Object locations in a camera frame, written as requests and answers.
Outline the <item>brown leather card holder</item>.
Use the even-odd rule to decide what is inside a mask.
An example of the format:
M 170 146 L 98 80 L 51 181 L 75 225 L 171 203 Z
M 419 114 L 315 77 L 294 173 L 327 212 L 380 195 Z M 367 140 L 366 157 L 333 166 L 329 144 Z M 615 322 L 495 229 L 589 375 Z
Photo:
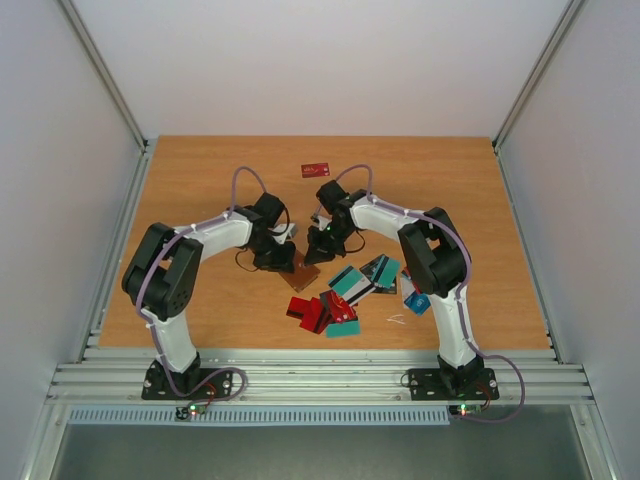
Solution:
M 281 278 L 295 291 L 301 292 L 309 287 L 320 275 L 316 265 L 306 265 L 304 255 L 297 251 L 293 259 L 294 272 L 280 272 Z

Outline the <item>teal card bottom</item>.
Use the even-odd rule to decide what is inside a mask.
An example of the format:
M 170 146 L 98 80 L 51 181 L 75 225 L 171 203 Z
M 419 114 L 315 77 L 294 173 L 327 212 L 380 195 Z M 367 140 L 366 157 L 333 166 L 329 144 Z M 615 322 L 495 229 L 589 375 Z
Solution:
M 328 283 L 328 286 L 336 294 L 344 296 L 349 290 L 351 290 L 361 279 L 362 273 L 349 265 L 342 269 L 336 276 L 334 276 Z

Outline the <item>teal card with stripe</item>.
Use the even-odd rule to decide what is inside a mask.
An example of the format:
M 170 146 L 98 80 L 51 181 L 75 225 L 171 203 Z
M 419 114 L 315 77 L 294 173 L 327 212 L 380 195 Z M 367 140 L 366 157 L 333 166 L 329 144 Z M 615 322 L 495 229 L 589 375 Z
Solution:
M 372 274 L 371 281 L 379 288 L 390 288 L 396 279 L 401 264 L 398 260 L 382 255 Z

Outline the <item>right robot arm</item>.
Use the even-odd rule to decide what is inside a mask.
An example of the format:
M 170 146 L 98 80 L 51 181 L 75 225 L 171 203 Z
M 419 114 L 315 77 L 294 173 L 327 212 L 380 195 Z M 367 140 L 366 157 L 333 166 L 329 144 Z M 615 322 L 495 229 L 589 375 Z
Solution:
M 329 219 L 312 217 L 305 263 L 345 256 L 346 240 L 360 230 L 397 241 L 412 282 L 431 303 L 442 387 L 452 396 L 467 394 L 475 387 L 484 361 L 471 346 L 466 302 L 471 259 L 447 212 L 439 207 L 427 212 L 404 208 L 363 189 L 349 194 L 335 180 L 321 186 L 316 198 Z

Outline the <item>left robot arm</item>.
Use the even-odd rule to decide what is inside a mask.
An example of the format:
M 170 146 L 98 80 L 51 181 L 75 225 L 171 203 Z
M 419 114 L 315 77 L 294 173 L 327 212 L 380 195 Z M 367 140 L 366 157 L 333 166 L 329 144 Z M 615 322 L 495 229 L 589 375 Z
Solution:
M 296 246 L 288 209 L 264 193 L 246 207 L 233 207 L 198 224 L 148 227 L 122 279 L 122 289 L 147 323 L 166 389 L 179 398 L 195 395 L 201 380 L 200 358 L 187 320 L 203 261 L 229 249 L 249 250 L 256 270 L 292 273 Z

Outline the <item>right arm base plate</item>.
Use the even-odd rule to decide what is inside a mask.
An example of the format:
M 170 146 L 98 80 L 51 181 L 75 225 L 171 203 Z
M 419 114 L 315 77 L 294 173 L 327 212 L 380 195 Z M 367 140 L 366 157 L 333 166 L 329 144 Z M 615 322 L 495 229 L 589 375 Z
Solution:
M 438 368 L 414 368 L 406 371 L 407 388 L 412 401 L 485 401 L 498 400 L 495 373 L 484 368 L 465 383 Z

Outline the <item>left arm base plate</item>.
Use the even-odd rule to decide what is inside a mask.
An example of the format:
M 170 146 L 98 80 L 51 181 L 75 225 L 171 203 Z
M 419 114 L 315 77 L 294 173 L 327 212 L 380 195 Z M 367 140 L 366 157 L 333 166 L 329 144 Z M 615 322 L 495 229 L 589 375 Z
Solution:
M 147 401 L 186 401 L 228 398 L 231 395 L 231 388 L 233 387 L 233 374 L 231 372 L 223 372 L 213 376 L 198 389 L 195 389 L 209 374 L 214 372 L 217 372 L 217 369 L 196 368 L 195 370 L 184 373 L 170 372 L 177 390 L 185 394 L 184 397 L 181 397 L 176 394 L 171 387 L 164 368 L 157 362 L 154 362 L 145 374 L 141 398 Z

